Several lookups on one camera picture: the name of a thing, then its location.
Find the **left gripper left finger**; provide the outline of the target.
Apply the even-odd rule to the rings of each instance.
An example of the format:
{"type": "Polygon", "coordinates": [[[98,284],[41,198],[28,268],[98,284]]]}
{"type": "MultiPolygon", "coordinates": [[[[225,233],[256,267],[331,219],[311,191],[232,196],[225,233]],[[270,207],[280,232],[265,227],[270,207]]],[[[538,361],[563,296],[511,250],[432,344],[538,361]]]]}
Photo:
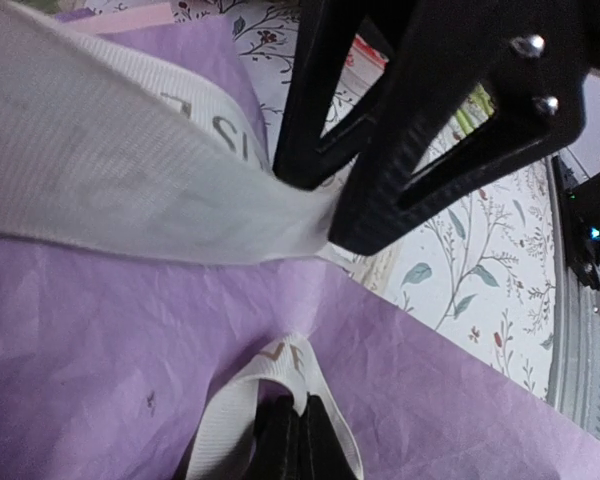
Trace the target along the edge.
{"type": "Polygon", "coordinates": [[[300,416],[290,396],[258,405],[254,425],[255,448],[244,480],[299,479],[300,416]]]}

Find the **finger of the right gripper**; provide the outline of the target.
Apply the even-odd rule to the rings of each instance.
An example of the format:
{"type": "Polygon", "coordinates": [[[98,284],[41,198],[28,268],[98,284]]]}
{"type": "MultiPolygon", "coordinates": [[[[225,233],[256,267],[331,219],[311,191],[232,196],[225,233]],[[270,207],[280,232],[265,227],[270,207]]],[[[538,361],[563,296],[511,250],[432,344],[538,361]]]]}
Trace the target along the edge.
{"type": "Polygon", "coordinates": [[[324,131],[345,59],[360,30],[373,30],[393,58],[423,1],[302,1],[295,60],[274,158],[284,183],[314,190],[365,149],[374,133],[388,79],[324,131]]]}
{"type": "Polygon", "coordinates": [[[419,1],[382,76],[332,243],[372,255],[578,139],[600,1],[419,1]]]}

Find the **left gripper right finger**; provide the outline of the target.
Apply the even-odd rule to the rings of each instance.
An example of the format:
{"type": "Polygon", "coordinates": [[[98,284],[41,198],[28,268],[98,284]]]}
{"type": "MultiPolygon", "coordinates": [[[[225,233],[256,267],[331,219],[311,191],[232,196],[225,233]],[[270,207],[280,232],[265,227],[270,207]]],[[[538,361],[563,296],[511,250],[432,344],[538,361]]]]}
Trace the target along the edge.
{"type": "Polygon", "coordinates": [[[319,396],[311,395],[299,423],[299,478],[350,480],[355,475],[319,396]]]}

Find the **pink wrapping paper sheet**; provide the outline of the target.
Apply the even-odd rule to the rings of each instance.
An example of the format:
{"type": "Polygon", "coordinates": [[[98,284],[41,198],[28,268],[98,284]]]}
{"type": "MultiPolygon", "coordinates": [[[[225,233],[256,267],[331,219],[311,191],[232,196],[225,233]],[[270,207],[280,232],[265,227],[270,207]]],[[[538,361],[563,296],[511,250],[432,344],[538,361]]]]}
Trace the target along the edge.
{"type": "Polygon", "coordinates": [[[600,479],[600,442],[350,279],[581,131],[600,8],[305,1],[273,158],[202,72],[0,1],[0,479],[600,479]]]}

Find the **white printed ribbon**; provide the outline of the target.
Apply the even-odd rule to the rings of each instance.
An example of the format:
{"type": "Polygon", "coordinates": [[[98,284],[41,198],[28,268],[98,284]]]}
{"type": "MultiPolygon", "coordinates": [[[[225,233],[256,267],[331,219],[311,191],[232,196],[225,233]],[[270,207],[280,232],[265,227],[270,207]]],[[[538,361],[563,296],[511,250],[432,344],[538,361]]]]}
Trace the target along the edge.
{"type": "Polygon", "coordinates": [[[333,209],[203,75],[0,1],[0,479],[241,479],[311,395],[362,478],[333,209]]]}

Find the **pile of fake flowers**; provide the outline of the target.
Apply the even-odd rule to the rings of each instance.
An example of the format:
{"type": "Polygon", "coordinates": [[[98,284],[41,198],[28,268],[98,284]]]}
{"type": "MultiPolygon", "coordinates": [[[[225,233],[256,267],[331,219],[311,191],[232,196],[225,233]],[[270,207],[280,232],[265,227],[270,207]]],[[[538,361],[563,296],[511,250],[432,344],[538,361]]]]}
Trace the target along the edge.
{"type": "Polygon", "coordinates": [[[453,136],[460,141],[474,132],[495,113],[495,105],[487,90],[478,84],[451,119],[453,136]]]}

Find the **red patterned bowl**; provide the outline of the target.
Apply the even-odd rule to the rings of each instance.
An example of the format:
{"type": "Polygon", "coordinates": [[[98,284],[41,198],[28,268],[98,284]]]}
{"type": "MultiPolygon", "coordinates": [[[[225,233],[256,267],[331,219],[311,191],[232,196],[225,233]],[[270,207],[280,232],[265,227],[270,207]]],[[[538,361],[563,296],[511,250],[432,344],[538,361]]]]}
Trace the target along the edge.
{"type": "Polygon", "coordinates": [[[387,62],[382,53],[356,35],[342,68],[340,84],[361,97],[381,77],[387,62]]]}

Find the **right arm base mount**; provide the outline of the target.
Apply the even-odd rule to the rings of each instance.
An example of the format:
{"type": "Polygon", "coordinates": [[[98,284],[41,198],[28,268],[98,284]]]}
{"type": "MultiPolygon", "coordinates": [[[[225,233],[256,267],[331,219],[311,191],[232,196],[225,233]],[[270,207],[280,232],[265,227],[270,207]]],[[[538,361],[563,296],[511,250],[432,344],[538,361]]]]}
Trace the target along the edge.
{"type": "Polygon", "coordinates": [[[600,291],[600,172],[582,182],[565,162],[551,159],[568,267],[583,285],[600,291]]]}

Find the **front aluminium rail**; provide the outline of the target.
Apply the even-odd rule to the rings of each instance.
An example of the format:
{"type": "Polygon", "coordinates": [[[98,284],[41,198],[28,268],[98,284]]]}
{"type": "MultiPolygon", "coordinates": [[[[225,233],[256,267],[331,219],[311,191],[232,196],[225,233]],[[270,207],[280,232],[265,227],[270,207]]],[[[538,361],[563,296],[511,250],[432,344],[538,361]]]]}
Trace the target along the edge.
{"type": "Polygon", "coordinates": [[[590,179],[570,150],[546,161],[556,296],[548,402],[600,440],[600,256],[577,268],[567,192],[590,179]]]}

